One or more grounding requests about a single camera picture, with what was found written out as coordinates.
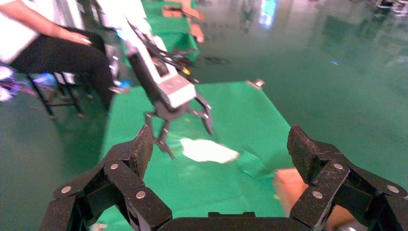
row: cable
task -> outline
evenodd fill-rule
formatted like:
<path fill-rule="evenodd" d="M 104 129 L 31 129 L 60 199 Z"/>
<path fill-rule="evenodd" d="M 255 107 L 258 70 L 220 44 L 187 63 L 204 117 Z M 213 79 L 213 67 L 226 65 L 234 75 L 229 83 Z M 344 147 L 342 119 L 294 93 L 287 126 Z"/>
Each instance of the cable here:
<path fill-rule="evenodd" d="M 164 51 L 164 50 L 158 48 L 156 45 L 154 45 L 154 44 L 152 43 L 152 41 L 147 37 L 147 35 L 141 33 L 141 32 L 138 30 L 138 28 L 137 28 L 136 26 L 132 25 L 132 24 L 129 22 L 129 20 L 128 20 L 127 18 L 126 18 L 126 20 L 127 20 L 127 23 L 130 25 L 130 27 L 132 28 L 132 30 L 135 32 L 136 36 L 142 41 L 142 43 L 146 46 L 146 48 L 147 48 L 152 54 L 154 54 L 155 56 L 157 56 L 157 58 L 159 58 L 159 59 L 162 60 L 163 62 L 174 66 L 174 67 L 177 68 L 178 70 L 183 71 L 183 72 L 186 72 L 186 71 L 188 72 L 188 70 L 187 70 L 185 67 L 183 67 L 183 66 L 181 66 L 181 65 L 179 65 L 179 64 L 177 64 L 177 63 L 175 63 L 175 62 L 173 62 L 172 60 L 168 60 L 168 58 L 171 59 L 172 56 L 175 56 L 175 55 L 182 56 L 181 54 L 170 53 L 170 52 L 168 52 L 168 51 Z"/>

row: chair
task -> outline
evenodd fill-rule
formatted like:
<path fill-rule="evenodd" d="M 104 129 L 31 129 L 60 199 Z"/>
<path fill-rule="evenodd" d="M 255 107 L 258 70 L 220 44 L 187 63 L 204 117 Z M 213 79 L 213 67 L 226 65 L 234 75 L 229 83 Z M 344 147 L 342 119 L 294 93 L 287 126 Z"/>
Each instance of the chair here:
<path fill-rule="evenodd" d="M 84 114 L 82 113 L 81 108 L 78 105 L 78 100 L 77 98 L 73 95 L 72 93 L 72 84 L 68 83 L 66 81 L 66 78 L 64 77 L 63 74 L 60 74 L 62 76 L 62 80 L 64 82 L 64 84 L 62 84 L 61 82 L 58 81 L 57 77 L 55 76 L 55 73 L 53 73 L 52 75 L 54 76 L 56 82 L 57 82 L 57 87 L 58 87 L 58 91 L 62 94 L 65 95 L 65 91 L 64 88 L 66 89 L 66 91 L 68 92 L 68 96 L 69 96 L 69 100 L 66 102 L 62 102 L 62 103 L 53 103 L 54 98 L 55 98 L 55 92 L 54 94 L 50 94 L 47 98 L 41 93 L 41 90 L 38 88 L 37 84 L 35 83 L 35 81 L 33 80 L 32 76 L 29 73 L 23 73 L 26 78 L 31 82 L 31 85 L 33 87 L 33 89 L 36 91 L 36 93 L 38 94 L 39 99 L 41 100 L 42 104 L 44 105 L 45 109 L 47 110 L 48 114 L 50 115 L 50 118 L 52 120 L 57 119 L 57 116 L 54 114 L 54 112 L 51 110 L 51 107 L 57 107 L 57 106 L 74 106 L 76 109 L 76 112 L 78 114 L 79 117 L 84 117 Z M 82 86 L 85 87 L 85 92 L 88 95 L 88 98 L 93 99 L 93 96 L 90 93 L 89 90 L 89 84 L 83 84 Z"/>

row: green table cover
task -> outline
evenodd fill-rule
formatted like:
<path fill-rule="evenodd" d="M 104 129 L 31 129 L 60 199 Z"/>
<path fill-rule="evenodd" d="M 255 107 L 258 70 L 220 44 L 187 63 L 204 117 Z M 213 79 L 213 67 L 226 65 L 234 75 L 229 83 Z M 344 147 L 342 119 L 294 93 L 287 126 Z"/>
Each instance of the green table cover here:
<path fill-rule="evenodd" d="M 173 217 L 206 217 L 208 212 L 257 216 L 284 216 L 272 187 L 278 168 L 293 167 L 286 149 L 289 125 L 261 90 L 246 82 L 196 86 L 212 105 L 215 135 L 209 136 L 201 120 L 187 114 L 171 122 L 167 143 L 176 160 L 155 146 L 144 182 L 171 209 Z M 144 113 L 153 111 L 141 87 L 117 95 L 106 129 L 103 152 L 129 141 L 145 123 Z M 159 119 L 153 120 L 157 134 Z M 233 162 L 195 162 L 182 154 L 179 140 L 210 139 L 240 153 Z M 115 207 L 106 210 L 99 223 L 108 231 L 131 230 Z"/>

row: white cloth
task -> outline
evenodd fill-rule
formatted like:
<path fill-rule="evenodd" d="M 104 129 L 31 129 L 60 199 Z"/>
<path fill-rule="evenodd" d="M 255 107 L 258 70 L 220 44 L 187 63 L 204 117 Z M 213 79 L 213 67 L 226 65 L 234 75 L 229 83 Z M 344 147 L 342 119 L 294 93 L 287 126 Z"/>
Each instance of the white cloth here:
<path fill-rule="evenodd" d="M 209 140 L 191 140 L 188 138 L 181 139 L 183 146 L 183 155 L 197 161 L 214 161 L 224 164 L 238 158 L 239 153 L 231 150 L 221 144 Z"/>
<path fill-rule="evenodd" d="M 0 5 L 14 0 L 0 0 Z M 31 9 L 39 12 L 35 4 L 30 1 L 23 2 Z M 39 34 L 25 25 L 5 16 L 0 12 L 0 61 L 10 64 L 18 54 L 24 50 Z"/>

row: person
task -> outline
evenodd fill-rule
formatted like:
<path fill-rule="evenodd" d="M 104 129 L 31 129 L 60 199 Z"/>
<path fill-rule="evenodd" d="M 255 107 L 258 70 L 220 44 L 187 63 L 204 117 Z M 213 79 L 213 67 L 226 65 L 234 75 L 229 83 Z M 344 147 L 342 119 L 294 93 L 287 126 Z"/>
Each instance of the person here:
<path fill-rule="evenodd" d="M 61 27 L 25 0 L 0 0 L 0 61 L 24 73 L 89 73 L 104 107 L 115 87 L 103 38 Z"/>

